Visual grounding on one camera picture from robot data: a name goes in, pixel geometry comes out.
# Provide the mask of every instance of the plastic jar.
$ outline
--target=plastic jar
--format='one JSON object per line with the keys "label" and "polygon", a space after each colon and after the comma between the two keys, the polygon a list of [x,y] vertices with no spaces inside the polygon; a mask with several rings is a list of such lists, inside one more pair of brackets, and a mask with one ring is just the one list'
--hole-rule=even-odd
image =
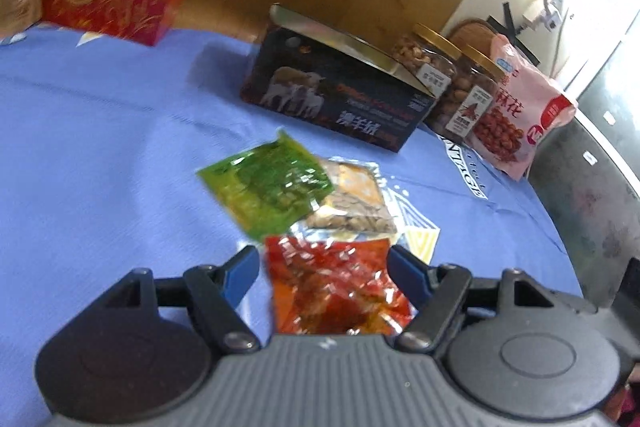
{"label": "plastic jar", "polygon": [[457,47],[422,24],[402,36],[392,51],[392,57],[428,87],[436,99],[458,73],[456,61],[460,56]]}
{"label": "plastic jar", "polygon": [[458,74],[425,122],[436,133],[457,144],[489,108],[504,73],[478,50],[466,45],[458,60]]}

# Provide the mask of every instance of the green snack packet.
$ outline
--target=green snack packet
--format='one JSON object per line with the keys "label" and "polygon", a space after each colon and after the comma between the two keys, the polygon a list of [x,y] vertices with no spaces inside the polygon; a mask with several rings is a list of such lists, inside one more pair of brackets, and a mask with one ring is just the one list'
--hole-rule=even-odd
{"label": "green snack packet", "polygon": [[334,190],[316,157],[284,131],[275,142],[229,156],[198,175],[257,240],[286,233]]}

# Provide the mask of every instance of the blue tablecloth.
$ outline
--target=blue tablecloth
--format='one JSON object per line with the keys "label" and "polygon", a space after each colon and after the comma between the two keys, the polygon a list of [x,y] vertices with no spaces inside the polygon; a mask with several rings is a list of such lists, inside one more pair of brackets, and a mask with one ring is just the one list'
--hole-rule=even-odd
{"label": "blue tablecloth", "polygon": [[[393,154],[241,102],[244,42],[187,30],[155,48],[92,37],[34,28],[0,48],[3,427],[47,417],[34,357],[128,270],[148,266],[172,277],[236,251],[241,230],[194,172],[274,139],[280,126],[319,155],[379,163],[441,229],[435,263],[461,264],[479,277],[518,266],[551,288],[580,293],[528,182],[511,181],[474,153],[463,158],[486,199],[426,130]],[[239,309],[262,340],[269,299],[261,274]]]}

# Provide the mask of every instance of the cardboard box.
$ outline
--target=cardboard box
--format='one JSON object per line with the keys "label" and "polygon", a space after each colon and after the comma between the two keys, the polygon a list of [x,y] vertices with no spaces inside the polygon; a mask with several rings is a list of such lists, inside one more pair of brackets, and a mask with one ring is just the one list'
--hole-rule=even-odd
{"label": "cardboard box", "polygon": [[366,42],[280,5],[251,61],[245,102],[398,152],[436,102]]}

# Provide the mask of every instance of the transparent snack packet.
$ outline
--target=transparent snack packet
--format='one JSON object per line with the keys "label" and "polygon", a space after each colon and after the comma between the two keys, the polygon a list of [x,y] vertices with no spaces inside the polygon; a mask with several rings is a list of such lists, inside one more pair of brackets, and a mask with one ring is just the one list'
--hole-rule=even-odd
{"label": "transparent snack packet", "polygon": [[334,191],[302,223],[306,229],[395,234],[398,227],[387,207],[378,164],[338,156],[320,159]]}

